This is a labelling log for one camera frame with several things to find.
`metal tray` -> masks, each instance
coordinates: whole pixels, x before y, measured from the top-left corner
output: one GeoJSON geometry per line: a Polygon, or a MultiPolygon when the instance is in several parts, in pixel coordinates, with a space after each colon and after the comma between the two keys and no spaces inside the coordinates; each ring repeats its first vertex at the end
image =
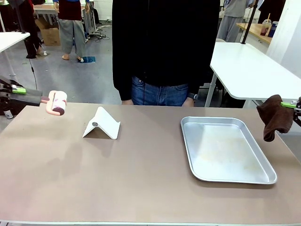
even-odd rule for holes
{"type": "Polygon", "coordinates": [[[274,184],[277,175],[246,125],[234,118],[181,120],[190,169],[204,181],[274,184]]]}

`gray floor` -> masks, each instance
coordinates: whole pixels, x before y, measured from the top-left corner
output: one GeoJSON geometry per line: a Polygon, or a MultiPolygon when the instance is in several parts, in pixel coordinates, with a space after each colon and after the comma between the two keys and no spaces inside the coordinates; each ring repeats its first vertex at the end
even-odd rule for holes
{"type": "MultiPolygon", "coordinates": [[[[111,38],[111,27],[103,28],[103,33],[111,38]]],[[[39,57],[31,60],[34,68],[38,90],[46,95],[51,90],[62,90],[68,94],[68,102],[100,103],[119,105],[121,103],[119,93],[113,86],[112,79],[112,41],[102,40],[87,43],[87,56],[96,57],[95,64],[77,63],[75,53],[71,54],[70,61],[61,59],[60,47],[45,47],[49,53],[47,57],[39,57]]],[[[17,74],[20,84],[27,88],[35,89],[34,76],[31,71],[30,61],[24,42],[10,47],[7,50],[8,57],[17,74]]],[[[1,75],[8,76],[8,69],[0,64],[1,75]]],[[[201,100],[196,106],[205,105],[208,90],[200,90],[201,100]]],[[[221,92],[215,92],[211,107],[219,107],[221,104],[221,92]]],[[[4,116],[0,116],[0,132],[11,122],[4,116]]],[[[301,159],[298,148],[299,137],[284,137],[289,148],[301,159]]]]}

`hand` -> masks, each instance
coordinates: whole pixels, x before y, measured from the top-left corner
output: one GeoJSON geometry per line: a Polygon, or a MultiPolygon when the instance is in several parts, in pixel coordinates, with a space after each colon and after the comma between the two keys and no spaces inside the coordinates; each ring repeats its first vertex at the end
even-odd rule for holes
{"type": "Polygon", "coordinates": [[[134,103],[132,102],[132,100],[123,100],[121,101],[122,105],[134,105],[134,103]]]}
{"type": "Polygon", "coordinates": [[[54,7],[55,7],[55,11],[59,13],[60,10],[59,10],[59,5],[57,2],[54,3],[54,7]]]}
{"type": "Polygon", "coordinates": [[[86,2],[86,5],[85,5],[85,11],[86,13],[90,11],[90,4],[86,2]]]}
{"type": "Polygon", "coordinates": [[[183,107],[194,107],[194,101],[192,98],[188,97],[182,105],[183,107]]]}

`gray pants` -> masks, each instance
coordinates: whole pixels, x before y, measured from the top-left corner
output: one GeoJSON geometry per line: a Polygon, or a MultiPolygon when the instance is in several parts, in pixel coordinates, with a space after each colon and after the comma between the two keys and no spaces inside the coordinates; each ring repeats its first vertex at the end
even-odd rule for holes
{"type": "Polygon", "coordinates": [[[243,22],[243,19],[243,17],[224,16],[217,33],[217,38],[223,39],[226,42],[235,42],[239,33],[239,27],[236,23],[243,22]]]}
{"type": "Polygon", "coordinates": [[[75,53],[79,57],[85,56],[86,38],[84,27],[79,20],[58,20],[62,51],[70,54],[75,40],[75,53]]]}

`blue jeans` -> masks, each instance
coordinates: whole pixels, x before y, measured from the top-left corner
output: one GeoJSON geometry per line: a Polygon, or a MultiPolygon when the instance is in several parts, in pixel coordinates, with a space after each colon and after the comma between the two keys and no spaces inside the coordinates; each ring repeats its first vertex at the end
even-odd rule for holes
{"type": "Polygon", "coordinates": [[[182,106],[187,98],[188,84],[180,86],[153,86],[137,77],[132,78],[134,105],[182,106]]]}

